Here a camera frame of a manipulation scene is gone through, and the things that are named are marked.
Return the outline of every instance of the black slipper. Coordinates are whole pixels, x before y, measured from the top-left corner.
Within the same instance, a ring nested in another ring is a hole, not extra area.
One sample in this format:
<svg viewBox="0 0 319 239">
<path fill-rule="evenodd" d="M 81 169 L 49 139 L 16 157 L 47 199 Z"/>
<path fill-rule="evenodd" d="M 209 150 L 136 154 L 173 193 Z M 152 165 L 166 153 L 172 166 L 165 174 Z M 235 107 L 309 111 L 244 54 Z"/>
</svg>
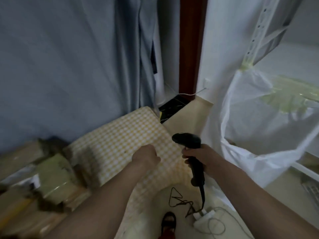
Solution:
<svg viewBox="0 0 319 239">
<path fill-rule="evenodd" d="M 165 219 L 167 217 L 169 217 L 169 216 L 173 217 L 174 220 L 173 221 L 166 221 Z M 175 216 L 175 214 L 173 212 L 167 212 L 164 215 L 164 217 L 162 219 L 162 234 L 161 235 L 163 235 L 164 227 L 169 227 L 169 229 L 174 229 L 174 232 L 175 232 L 175 229 L 176 229 L 176 216 Z"/>
</svg>

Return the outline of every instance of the curtain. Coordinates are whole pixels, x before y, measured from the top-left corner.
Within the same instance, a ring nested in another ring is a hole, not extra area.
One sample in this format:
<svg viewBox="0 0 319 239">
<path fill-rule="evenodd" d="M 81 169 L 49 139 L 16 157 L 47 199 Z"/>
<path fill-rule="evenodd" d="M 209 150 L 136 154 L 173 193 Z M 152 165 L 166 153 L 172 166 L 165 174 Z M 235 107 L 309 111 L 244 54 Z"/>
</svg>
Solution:
<svg viewBox="0 0 319 239">
<path fill-rule="evenodd" d="M 0 152 L 154 107 L 157 0 L 0 0 Z"/>
</svg>

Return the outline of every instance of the gingham fabric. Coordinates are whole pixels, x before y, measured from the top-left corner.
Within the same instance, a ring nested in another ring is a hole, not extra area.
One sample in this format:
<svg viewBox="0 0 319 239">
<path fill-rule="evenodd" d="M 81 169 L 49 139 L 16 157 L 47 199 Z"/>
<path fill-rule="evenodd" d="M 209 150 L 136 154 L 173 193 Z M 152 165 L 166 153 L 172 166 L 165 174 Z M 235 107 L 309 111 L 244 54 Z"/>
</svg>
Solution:
<svg viewBox="0 0 319 239">
<path fill-rule="evenodd" d="M 142 145 L 153 144 L 161 163 L 136 185 L 129 199 L 122 224 L 115 238 L 121 238 L 131 219 L 136 218 L 162 189 L 172 184 L 190 185 L 191 170 L 181 159 L 181 148 L 149 107 L 139 108 L 73 142 L 71 163 L 81 164 L 92 177 L 94 187 L 101 186 L 119 173 Z"/>
</svg>

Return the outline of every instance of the black barcode scanner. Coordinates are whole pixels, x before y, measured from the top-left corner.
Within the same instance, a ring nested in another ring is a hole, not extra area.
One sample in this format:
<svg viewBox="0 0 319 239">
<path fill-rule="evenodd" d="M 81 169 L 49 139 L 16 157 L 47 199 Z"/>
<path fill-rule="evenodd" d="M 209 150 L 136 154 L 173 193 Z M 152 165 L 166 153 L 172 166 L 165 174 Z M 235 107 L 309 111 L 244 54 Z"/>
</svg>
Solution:
<svg viewBox="0 0 319 239">
<path fill-rule="evenodd" d="M 172 136 L 172 140 L 178 144 L 181 144 L 187 148 L 200 148 L 201 139 L 199 136 L 187 132 L 176 133 Z M 191 184 L 195 187 L 199 187 L 200 194 L 202 197 L 202 208 L 205 204 L 205 192 L 204 192 L 204 167 L 203 164 L 197 160 L 195 157 L 189 157 L 189 165 L 192 169 L 193 178 L 191 179 Z"/>
</svg>

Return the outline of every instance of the hand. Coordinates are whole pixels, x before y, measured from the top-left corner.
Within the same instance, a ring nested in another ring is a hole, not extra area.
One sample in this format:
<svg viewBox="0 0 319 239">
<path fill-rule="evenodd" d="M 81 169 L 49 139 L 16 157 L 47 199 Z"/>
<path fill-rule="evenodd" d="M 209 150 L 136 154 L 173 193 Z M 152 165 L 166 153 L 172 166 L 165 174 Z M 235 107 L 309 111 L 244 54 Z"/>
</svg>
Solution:
<svg viewBox="0 0 319 239">
<path fill-rule="evenodd" d="M 153 145 L 148 144 L 140 147 L 132 156 L 132 162 L 140 164 L 146 171 L 154 169 L 160 162 Z"/>
<path fill-rule="evenodd" d="M 214 172 L 224 160 L 217 152 L 214 151 L 207 144 L 202 144 L 201 148 L 191 149 L 184 148 L 182 150 L 183 158 L 196 157 L 204 165 L 204 171 L 210 176 L 213 177 Z"/>
</svg>

